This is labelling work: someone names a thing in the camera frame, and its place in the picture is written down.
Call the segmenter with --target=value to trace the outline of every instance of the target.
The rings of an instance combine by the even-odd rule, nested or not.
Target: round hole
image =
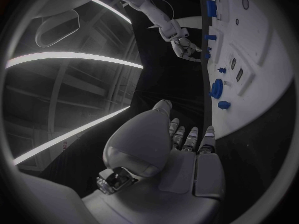
[[[243,8],[245,10],[247,10],[249,8],[249,1],[248,0],[242,0],[242,5],[243,5]]]

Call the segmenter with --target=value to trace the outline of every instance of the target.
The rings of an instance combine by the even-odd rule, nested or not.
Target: light strip
[[[49,141],[47,143],[44,143],[41,146],[38,146],[37,148],[34,148],[33,150],[31,150],[31,151],[29,151],[29,152],[27,152],[27,153],[19,156],[18,158],[16,158],[13,161],[13,163],[14,163],[14,165],[17,165],[17,164],[23,162],[24,160],[26,160],[28,158],[31,158],[32,156],[38,154],[39,152],[44,151],[45,149],[47,149],[49,147],[52,147],[52,146],[56,145],[57,143],[62,142],[65,139],[67,139],[67,138],[69,138],[69,137],[71,137],[73,135],[76,135],[77,133],[80,133],[80,132],[82,132],[82,131],[84,131],[84,130],[92,127],[92,126],[95,126],[95,125],[97,125],[97,124],[99,124],[99,123],[101,123],[101,122],[109,119],[109,118],[112,118],[113,116],[116,116],[117,114],[119,114],[120,112],[126,110],[129,107],[130,106],[128,106],[128,107],[126,107],[124,109],[121,109],[120,111],[116,111],[114,113],[111,113],[111,114],[109,114],[109,115],[107,115],[105,117],[97,119],[97,120],[95,120],[95,121],[93,121],[91,123],[88,123],[88,124],[86,124],[84,126],[81,126],[81,127],[77,128],[77,129],[74,129],[74,130],[72,130],[72,131],[70,131],[68,133],[65,133],[64,135],[59,136],[58,138],[55,138],[55,139],[53,139],[53,140],[51,140],[51,141]]]
[[[103,3],[102,1],[99,0],[92,0],[94,2],[96,2],[99,5],[104,6],[105,8],[109,9],[110,11],[116,13],[118,16],[122,17],[124,20],[126,20],[129,24],[132,24],[131,21],[124,15],[122,15],[119,11],[116,11],[114,8],[108,6],[107,4]]]
[[[108,61],[118,64],[123,64],[127,66],[134,66],[137,68],[143,68],[141,65],[123,61],[111,57],[85,54],[85,53],[77,53],[77,52],[63,52],[63,51],[54,51],[54,52],[41,52],[41,53],[33,53],[24,56],[19,56],[9,60],[6,64],[6,68],[17,65],[19,63],[27,62],[27,61],[35,61],[40,59],[50,59],[50,58],[78,58],[78,59],[89,59],[89,60],[98,60],[98,61]]]

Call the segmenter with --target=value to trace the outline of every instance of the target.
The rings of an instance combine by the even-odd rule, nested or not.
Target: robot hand
[[[194,57],[190,57],[195,51],[201,52],[202,50],[189,41],[185,37],[175,38],[171,40],[172,48],[175,54],[182,59],[200,62],[200,59],[196,59]]]

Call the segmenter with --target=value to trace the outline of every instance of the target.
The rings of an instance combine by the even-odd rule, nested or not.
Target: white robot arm
[[[170,19],[163,11],[151,3],[150,0],[123,0],[129,5],[143,12],[150,21],[159,27],[159,32],[166,42],[171,42],[175,54],[182,59],[189,61],[200,62],[200,59],[195,59],[191,55],[196,52],[201,52],[201,49],[190,42],[186,37],[189,33],[186,28],[181,28],[175,19]]]

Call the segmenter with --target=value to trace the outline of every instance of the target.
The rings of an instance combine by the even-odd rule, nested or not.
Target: robotic arm
[[[200,62],[191,55],[202,50],[190,42],[186,37],[189,33],[181,28],[175,19],[170,19],[163,11],[151,3],[150,0],[123,0],[137,11],[143,12],[150,21],[159,27],[160,35],[166,42],[171,42],[175,54],[182,59]]]

